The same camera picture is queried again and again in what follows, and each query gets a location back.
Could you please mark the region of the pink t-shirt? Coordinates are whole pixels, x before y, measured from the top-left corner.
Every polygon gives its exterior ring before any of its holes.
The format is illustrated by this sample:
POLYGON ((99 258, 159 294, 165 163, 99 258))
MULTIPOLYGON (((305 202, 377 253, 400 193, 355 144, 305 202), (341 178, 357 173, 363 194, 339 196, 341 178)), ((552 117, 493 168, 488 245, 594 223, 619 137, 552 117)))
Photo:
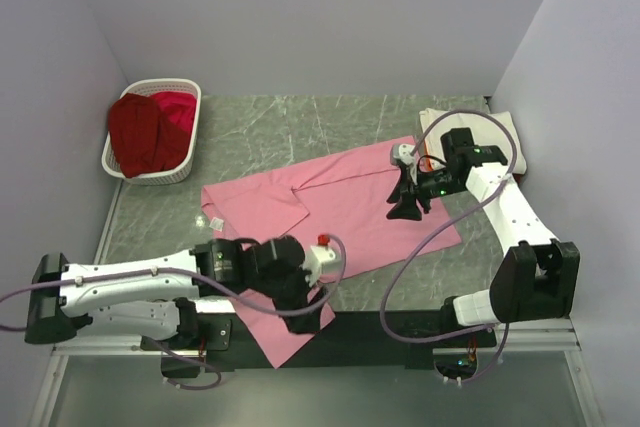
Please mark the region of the pink t-shirt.
POLYGON ((321 234, 346 247, 353 277, 406 259, 448 221, 439 200, 419 222, 389 220, 386 200, 399 172, 386 141, 217 184, 201 190, 201 208, 216 236, 264 242, 291 235, 303 246, 321 234))

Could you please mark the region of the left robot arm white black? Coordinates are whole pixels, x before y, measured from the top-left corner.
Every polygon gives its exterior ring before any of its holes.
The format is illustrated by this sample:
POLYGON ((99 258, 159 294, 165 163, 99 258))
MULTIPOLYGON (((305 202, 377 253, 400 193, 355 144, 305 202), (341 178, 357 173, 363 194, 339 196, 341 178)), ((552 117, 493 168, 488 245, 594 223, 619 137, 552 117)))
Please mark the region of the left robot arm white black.
POLYGON ((321 237, 308 248, 292 236, 260 243, 213 239, 172 255, 102 266, 45 255, 33 276, 24 340, 56 344, 78 334, 139 334, 183 348, 202 337, 195 302, 211 296, 265 297, 289 333, 321 328, 322 275, 341 256, 321 237))

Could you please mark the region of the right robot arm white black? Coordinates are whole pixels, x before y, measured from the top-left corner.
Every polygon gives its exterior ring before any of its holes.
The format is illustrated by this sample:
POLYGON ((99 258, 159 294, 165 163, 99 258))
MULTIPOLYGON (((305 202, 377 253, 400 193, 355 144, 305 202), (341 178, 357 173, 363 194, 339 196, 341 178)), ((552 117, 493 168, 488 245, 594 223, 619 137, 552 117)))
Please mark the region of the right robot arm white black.
POLYGON ((408 144, 396 144, 390 162, 400 171, 387 217, 419 221, 434 199, 463 191, 483 207, 504 257, 489 286, 449 300, 457 327, 567 317, 572 309, 580 253, 538 218, 508 171, 497 145, 479 145, 468 128, 441 137, 445 163, 423 172, 408 144))

